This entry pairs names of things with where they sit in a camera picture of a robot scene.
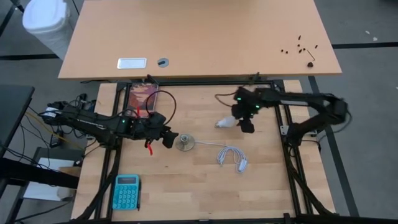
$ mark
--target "black metal frame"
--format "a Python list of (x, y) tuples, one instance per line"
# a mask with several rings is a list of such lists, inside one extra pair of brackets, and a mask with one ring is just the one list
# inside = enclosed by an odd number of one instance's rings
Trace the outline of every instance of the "black metal frame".
[[(137, 81), (137, 82), (142, 82), (142, 80), (132, 80), (132, 82)], [(266, 80), (266, 78), (261, 78), (258, 75), (249, 78), (249, 80), (227, 80), (227, 79), (217, 79), (217, 78), (195, 78), (195, 79), (173, 79), (173, 80), (162, 80), (159, 83), (159, 86), (187, 86), (187, 85), (244, 85), (248, 84), (248, 82), (253, 83), (254, 85), (269, 85), (271, 88), (279, 88), (280, 91), (285, 91), (284, 90), (284, 84), (282, 80)], [(124, 103), (123, 103), (123, 109), (126, 108), (127, 106), (127, 100), (128, 100), (128, 93), (129, 93), (129, 88), (131, 87), (130, 83), (118, 83), (117, 91), (116, 91), (116, 96), (115, 96), (115, 101), (113, 105), (113, 114), (117, 113), (117, 109), (119, 106), (119, 99), (120, 99), (120, 92), (121, 90), (125, 90), (125, 97), (124, 97)], [(289, 106), (284, 106), (284, 111), (286, 113), (286, 118), (287, 118), (287, 125), (292, 123), (292, 117), (290, 114), (290, 109)], [(279, 107), (275, 107), (275, 114), (276, 114), (276, 119), (277, 119), (277, 124), (278, 127), (284, 125), (283, 120), (282, 120), (282, 114), (280, 112)], [(288, 160), (291, 160), (291, 156), (289, 154), (289, 149), (287, 146), (284, 144), (284, 141), (282, 139), (282, 134), (280, 134), (280, 140), (282, 143), (282, 150), (284, 152), (284, 159), (285, 159), (285, 165), (286, 169), (289, 169), (288, 166)], [(297, 174), (299, 178), (305, 183), (305, 173), (300, 157), (300, 151), (299, 148), (296, 147), (294, 148), (294, 153), (295, 153), (295, 162), (296, 162), (296, 167), (297, 167)], [(101, 171), (101, 180), (102, 178), (106, 178), (106, 174), (108, 173), (108, 166), (109, 166), (109, 157), (110, 157), (110, 150), (106, 151), (106, 154), (109, 154), (109, 156), (106, 156), (107, 159), (104, 159), (104, 165), (103, 165), (103, 170)], [(335, 161), (336, 166), (340, 164), (342, 165), (342, 161), (340, 157), (333, 157), (334, 159), (339, 159), (340, 161)], [(288, 179), (289, 179), (289, 186), (290, 186), (290, 192), (292, 195), (292, 202), (294, 206), (294, 212), (296, 217), (299, 217), (301, 215), (312, 215), (313, 210), (312, 210), (312, 204), (310, 203), (307, 195), (303, 193), (303, 198), (305, 202), (305, 209), (307, 213), (302, 213), (302, 208), (300, 207), (300, 202), (299, 202), (299, 196), (297, 193), (297, 188), (295, 184), (295, 179), (293, 175), (290, 172), (287, 172)], [(113, 187), (114, 183), (111, 185), (111, 191), (109, 195), (109, 201), (108, 201), (108, 212), (106, 214), (105, 218), (111, 219), (112, 217), (112, 192), (113, 192)], [(342, 185), (342, 187), (347, 187), (349, 188), (349, 184)], [(97, 206), (96, 209), (96, 216), (95, 219), (99, 219), (101, 217), (101, 208), (102, 208), (102, 200)], [(167, 220), (167, 221), (128, 221), (128, 222), (112, 222), (112, 223), (118, 223), (118, 224), (127, 224), (127, 223), (293, 223), (296, 220), (296, 218), (290, 218), (289, 214), (285, 213), (283, 218), (259, 218), (259, 219), (231, 219), (231, 220)]]

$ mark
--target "calculator screen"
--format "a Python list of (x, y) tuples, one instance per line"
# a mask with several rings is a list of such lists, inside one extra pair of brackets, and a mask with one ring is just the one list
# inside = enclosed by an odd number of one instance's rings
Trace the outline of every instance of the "calculator screen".
[(135, 177), (119, 177), (118, 184), (135, 184), (136, 178)]

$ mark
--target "wooden tabletop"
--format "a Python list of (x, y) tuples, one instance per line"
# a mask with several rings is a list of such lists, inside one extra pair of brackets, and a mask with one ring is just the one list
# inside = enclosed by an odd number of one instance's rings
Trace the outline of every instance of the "wooden tabletop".
[[(302, 91), (297, 80), (285, 81), (285, 87), (287, 91)], [(97, 112), (111, 115), (115, 88), (116, 84), (100, 86)], [(237, 173), (232, 155), (227, 156), (222, 167), (219, 166), (216, 161), (222, 149), (219, 146), (197, 144), (191, 151), (182, 152), (175, 146), (167, 149), (161, 142), (153, 142), (154, 155), (150, 156), (144, 141), (124, 139), (119, 174), (140, 175), (141, 210), (114, 211), (114, 221), (277, 218), (285, 212), (294, 216), (273, 109), (260, 110), (253, 119), (256, 132), (245, 134), (239, 127), (214, 127), (217, 120), (231, 114), (230, 108), (217, 102), (214, 94), (231, 93), (236, 86), (170, 86), (161, 89), (171, 92), (177, 100), (177, 112), (170, 122), (172, 131), (191, 134), (197, 141), (236, 146), (247, 155), (248, 167), (242, 174)], [(233, 102), (232, 97), (223, 100)], [(158, 95), (158, 112), (169, 117), (173, 107), (169, 95)], [(293, 106), (291, 111), (294, 121), (308, 118), (305, 107)], [(308, 186), (326, 208), (333, 210), (317, 145), (303, 142), (300, 152)], [(84, 211), (98, 189), (103, 157), (104, 149), (100, 148), (84, 160), (73, 218)], [(106, 208), (108, 194), (105, 198)]]
[[(117, 69), (119, 58), (146, 58), (146, 68)], [(169, 66), (160, 68), (161, 58)], [(257, 72), (341, 73), (313, 0), (85, 1), (59, 78)]]

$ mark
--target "book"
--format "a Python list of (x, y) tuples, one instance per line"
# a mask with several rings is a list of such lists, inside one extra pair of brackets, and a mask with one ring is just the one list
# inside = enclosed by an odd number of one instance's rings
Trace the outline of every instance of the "book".
[[(139, 108), (139, 116), (147, 118), (148, 113), (145, 109), (146, 100), (148, 101), (148, 111), (155, 111), (155, 103), (157, 93), (153, 94), (159, 89), (158, 84), (153, 83), (133, 83), (130, 88), (127, 109), (137, 112)], [(126, 111), (127, 116), (136, 117), (136, 114), (131, 111)]]

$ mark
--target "gray floor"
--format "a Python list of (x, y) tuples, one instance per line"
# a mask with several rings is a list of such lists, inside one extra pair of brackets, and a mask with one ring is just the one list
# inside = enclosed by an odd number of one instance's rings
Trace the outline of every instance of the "gray floor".
[[(81, 8), (82, 0), (75, 0)], [(322, 21), (332, 44), (366, 43), (377, 37), (378, 42), (398, 41), (398, 1), (395, 0), (316, 0)], [(10, 4), (0, 1), (0, 21)], [(75, 25), (77, 13), (70, 4)], [(16, 11), (0, 37), (0, 55), (48, 54), (49, 49), (29, 35), (21, 25), (21, 13)], [(336, 50), (343, 70), (338, 77), (318, 77), (322, 92), (331, 92), (347, 100), (353, 114), (352, 124), (336, 135), (338, 147), (353, 189), (360, 215), (363, 217), (398, 219), (398, 49)], [(57, 80), (62, 62), (51, 60), (0, 61), (1, 83), (33, 85), (36, 87), (30, 104), (43, 110), (48, 102), (72, 100), (80, 93), (96, 97), (98, 83), (79, 84)], [(305, 91), (310, 91), (308, 80), (300, 78)], [(25, 120), (22, 124), (32, 129)], [(45, 138), (49, 135), (42, 131)], [(41, 140), (26, 133), (25, 154), (32, 156)], [(22, 147), (18, 130), (11, 148)], [(348, 211), (325, 140), (322, 141), (322, 159), (338, 213)], [(17, 187), (8, 187), (0, 201), (0, 223), (8, 214)], [(57, 202), (26, 201), (20, 217), (52, 208)], [(72, 205), (52, 213), (32, 218), (26, 223), (57, 223), (67, 221)]]

